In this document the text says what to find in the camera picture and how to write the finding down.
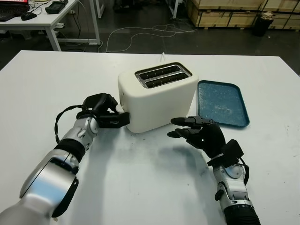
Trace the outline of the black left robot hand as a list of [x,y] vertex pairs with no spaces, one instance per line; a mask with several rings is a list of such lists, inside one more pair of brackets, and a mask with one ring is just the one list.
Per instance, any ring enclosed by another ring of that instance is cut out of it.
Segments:
[[98,115],[119,114],[116,110],[118,102],[114,97],[107,93],[88,96],[82,105],[91,109]]

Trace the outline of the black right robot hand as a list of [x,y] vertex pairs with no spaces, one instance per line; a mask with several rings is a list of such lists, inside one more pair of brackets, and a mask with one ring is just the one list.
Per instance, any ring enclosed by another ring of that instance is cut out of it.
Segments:
[[173,118],[171,123],[180,128],[167,133],[168,137],[186,139],[187,143],[203,150],[209,158],[221,154],[225,138],[220,126],[214,120],[188,116]]

